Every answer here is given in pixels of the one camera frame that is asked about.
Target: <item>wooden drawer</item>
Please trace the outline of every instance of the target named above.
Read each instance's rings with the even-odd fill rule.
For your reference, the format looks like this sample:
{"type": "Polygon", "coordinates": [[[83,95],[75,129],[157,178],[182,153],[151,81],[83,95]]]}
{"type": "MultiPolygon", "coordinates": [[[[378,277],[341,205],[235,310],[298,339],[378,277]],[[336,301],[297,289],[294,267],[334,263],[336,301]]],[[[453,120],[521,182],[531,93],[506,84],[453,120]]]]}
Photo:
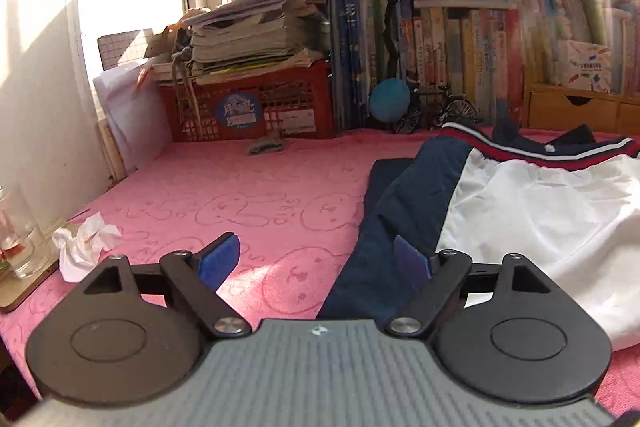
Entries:
{"type": "Polygon", "coordinates": [[[640,105],[620,104],[618,132],[627,136],[640,136],[640,105]]]}
{"type": "Polygon", "coordinates": [[[585,123],[594,131],[615,132],[617,113],[618,104],[613,100],[533,92],[529,105],[529,127],[562,131],[585,123]]]}

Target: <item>round blue sticker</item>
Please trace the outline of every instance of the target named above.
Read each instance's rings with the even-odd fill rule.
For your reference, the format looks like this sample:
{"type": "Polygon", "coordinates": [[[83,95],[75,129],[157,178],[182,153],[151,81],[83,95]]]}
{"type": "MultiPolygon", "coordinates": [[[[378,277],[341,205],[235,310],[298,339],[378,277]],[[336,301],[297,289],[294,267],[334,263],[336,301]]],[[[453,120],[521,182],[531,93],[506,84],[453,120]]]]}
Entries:
{"type": "Polygon", "coordinates": [[[229,129],[250,129],[262,120],[262,106],[250,92],[233,92],[218,102],[216,119],[229,129]]]}

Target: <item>drawer handle cutout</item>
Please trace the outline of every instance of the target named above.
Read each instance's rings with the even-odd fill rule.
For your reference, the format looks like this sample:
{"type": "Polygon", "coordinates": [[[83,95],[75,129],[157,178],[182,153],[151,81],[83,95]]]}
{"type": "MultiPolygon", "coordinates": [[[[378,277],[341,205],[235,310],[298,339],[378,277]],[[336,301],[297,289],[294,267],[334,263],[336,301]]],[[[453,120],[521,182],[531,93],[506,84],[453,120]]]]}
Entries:
{"type": "Polygon", "coordinates": [[[576,107],[580,107],[581,105],[587,105],[592,98],[588,98],[586,96],[572,96],[570,94],[566,94],[566,99],[571,103],[571,105],[575,105],[576,107]]]}

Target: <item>white fabric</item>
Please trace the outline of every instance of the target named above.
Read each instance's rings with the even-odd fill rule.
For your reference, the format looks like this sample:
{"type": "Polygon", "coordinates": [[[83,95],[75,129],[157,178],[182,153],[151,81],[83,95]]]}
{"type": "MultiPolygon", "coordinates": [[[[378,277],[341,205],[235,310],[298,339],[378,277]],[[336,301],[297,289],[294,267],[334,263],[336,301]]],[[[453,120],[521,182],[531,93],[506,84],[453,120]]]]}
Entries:
{"type": "Polygon", "coordinates": [[[112,250],[121,238],[115,225],[105,225],[100,212],[86,218],[76,237],[69,229],[56,229],[51,239],[60,251],[62,279],[80,282],[98,264],[100,252],[112,250]]]}
{"type": "Polygon", "coordinates": [[[619,155],[569,172],[473,149],[449,203],[437,250],[477,263],[522,253],[609,334],[640,342],[640,160],[619,155]]]}

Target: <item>gray ribbed surface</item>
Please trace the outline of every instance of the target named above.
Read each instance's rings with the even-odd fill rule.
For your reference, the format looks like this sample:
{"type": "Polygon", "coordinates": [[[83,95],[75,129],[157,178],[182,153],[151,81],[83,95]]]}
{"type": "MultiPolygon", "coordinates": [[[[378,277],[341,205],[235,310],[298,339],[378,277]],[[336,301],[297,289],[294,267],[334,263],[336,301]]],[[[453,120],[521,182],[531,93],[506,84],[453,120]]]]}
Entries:
{"type": "Polygon", "coordinates": [[[264,321],[247,339],[216,344],[179,389],[128,409],[50,400],[20,427],[601,427],[588,400],[510,409],[454,383],[417,341],[372,321],[264,321]],[[324,326],[322,335],[312,332],[324,326]]]}

